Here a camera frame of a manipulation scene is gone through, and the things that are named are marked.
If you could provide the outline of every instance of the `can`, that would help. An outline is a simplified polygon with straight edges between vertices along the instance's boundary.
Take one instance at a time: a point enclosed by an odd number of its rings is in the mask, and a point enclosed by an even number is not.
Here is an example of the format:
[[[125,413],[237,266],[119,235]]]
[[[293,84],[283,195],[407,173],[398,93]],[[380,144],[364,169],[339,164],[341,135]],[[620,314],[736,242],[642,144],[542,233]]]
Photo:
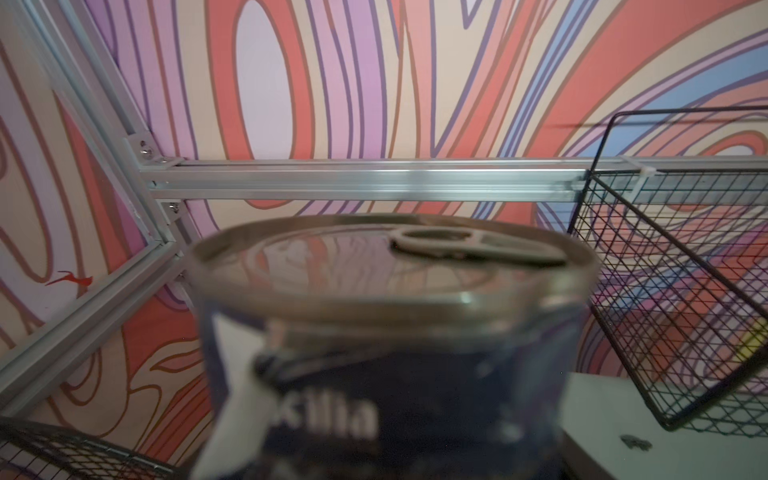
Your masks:
[[[218,416],[206,458],[240,456],[226,468],[243,466],[238,445],[263,443],[247,471],[264,478],[527,478],[556,453],[598,273],[570,237],[436,215],[291,217],[203,240],[188,270]]]

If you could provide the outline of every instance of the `can rim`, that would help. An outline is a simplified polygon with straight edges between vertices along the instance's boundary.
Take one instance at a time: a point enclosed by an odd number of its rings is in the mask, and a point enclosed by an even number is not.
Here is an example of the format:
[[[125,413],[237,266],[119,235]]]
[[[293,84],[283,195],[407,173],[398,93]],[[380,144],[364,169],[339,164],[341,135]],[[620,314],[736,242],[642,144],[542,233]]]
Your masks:
[[[220,276],[209,263],[224,254],[242,251],[260,240],[290,231],[361,224],[401,224],[463,227],[544,241],[568,256],[563,266],[541,269],[531,281],[503,293],[449,293],[427,297],[338,297],[258,290]],[[205,298],[261,318],[338,326],[425,326],[487,323],[499,318],[524,319],[537,301],[545,308],[583,304],[597,279],[599,260],[586,244],[562,233],[513,223],[422,214],[348,214],[281,217],[227,228],[192,246],[187,255],[190,283]],[[541,298],[535,298],[540,292]]]

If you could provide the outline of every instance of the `zip tie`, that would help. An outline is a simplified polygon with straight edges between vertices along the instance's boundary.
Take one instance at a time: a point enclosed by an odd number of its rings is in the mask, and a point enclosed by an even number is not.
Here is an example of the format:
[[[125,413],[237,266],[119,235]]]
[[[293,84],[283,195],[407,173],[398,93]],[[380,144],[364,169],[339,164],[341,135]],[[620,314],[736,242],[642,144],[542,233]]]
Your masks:
[[[632,157],[628,157],[627,155],[619,155],[619,158],[627,162],[628,164],[634,165],[635,167],[640,169],[640,176],[638,177],[634,187],[632,187],[632,191],[626,197],[627,201],[633,204],[634,199],[637,198],[637,195],[640,194],[640,190],[642,190],[643,187],[645,186],[645,182],[656,174],[656,167],[649,167],[648,165],[643,165],[639,161],[633,159]]]

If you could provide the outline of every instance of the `can lid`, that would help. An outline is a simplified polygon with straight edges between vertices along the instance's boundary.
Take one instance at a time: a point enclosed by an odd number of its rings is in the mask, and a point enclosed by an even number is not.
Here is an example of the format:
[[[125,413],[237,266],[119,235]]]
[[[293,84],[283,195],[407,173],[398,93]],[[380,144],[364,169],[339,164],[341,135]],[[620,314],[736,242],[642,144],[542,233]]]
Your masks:
[[[224,304],[380,325],[581,303],[597,270],[591,250],[559,233],[432,215],[267,220],[204,240],[192,257],[193,282]]]

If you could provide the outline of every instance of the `dark blue label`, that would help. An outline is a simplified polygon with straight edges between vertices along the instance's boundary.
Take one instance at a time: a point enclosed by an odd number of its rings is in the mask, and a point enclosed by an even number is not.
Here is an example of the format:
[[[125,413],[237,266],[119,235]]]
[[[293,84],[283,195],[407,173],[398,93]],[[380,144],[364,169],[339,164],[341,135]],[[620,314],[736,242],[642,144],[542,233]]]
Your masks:
[[[218,407],[226,371],[212,317],[260,321],[211,307],[202,330]],[[371,345],[278,359],[267,368],[282,399],[265,455],[433,478],[535,469],[558,443],[558,402],[582,318],[549,313],[537,322],[545,329],[464,351]]]

